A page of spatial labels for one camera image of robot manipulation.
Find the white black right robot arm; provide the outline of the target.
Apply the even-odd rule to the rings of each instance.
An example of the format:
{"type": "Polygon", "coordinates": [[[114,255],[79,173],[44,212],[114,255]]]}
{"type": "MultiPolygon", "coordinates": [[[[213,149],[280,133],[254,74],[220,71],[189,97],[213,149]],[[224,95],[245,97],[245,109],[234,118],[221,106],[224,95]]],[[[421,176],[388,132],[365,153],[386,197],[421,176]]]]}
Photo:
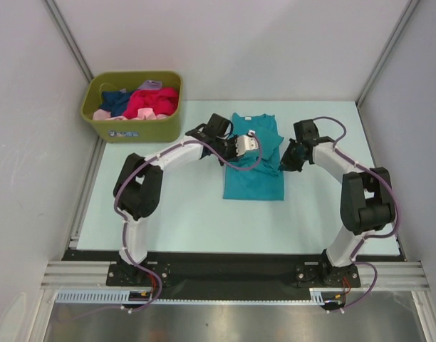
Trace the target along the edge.
{"type": "Polygon", "coordinates": [[[338,148],[337,139],[320,136],[315,120],[294,123],[295,138],[283,154],[279,169],[302,171],[308,162],[327,171],[341,184],[340,216],[343,223],[330,247],[323,251],[326,263],[318,268],[319,279],[335,286],[344,277],[343,267],[351,265],[360,248],[369,239],[386,239],[395,234],[381,231],[398,218],[398,206],[384,167],[369,168],[338,148]]]}

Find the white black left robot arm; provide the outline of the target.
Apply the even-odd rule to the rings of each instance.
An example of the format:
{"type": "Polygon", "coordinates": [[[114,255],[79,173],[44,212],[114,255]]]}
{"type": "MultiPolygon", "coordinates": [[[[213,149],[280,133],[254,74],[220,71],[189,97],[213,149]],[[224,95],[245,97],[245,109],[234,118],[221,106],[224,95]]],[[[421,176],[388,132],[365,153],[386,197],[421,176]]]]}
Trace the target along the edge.
{"type": "Polygon", "coordinates": [[[146,231],[148,217],[160,203],[165,173],[216,155],[223,164],[237,157],[237,137],[233,123],[212,114],[207,123],[187,131],[174,145],[145,157],[132,153],[126,157],[113,189],[114,210],[123,219],[120,258],[126,263],[122,275],[131,284],[146,280],[146,231]]]}

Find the teal t shirt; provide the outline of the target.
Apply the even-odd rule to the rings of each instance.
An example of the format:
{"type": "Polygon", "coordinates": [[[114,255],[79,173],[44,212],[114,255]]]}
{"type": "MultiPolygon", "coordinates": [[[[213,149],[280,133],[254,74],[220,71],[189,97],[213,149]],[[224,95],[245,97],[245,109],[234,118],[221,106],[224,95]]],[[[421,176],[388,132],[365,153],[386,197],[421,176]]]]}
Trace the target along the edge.
{"type": "Polygon", "coordinates": [[[241,171],[227,167],[224,174],[225,200],[284,200],[284,174],[279,169],[279,148],[284,138],[279,135],[273,115],[232,115],[234,133],[243,135],[253,130],[258,137],[263,154],[261,162],[253,169],[241,171]]]}

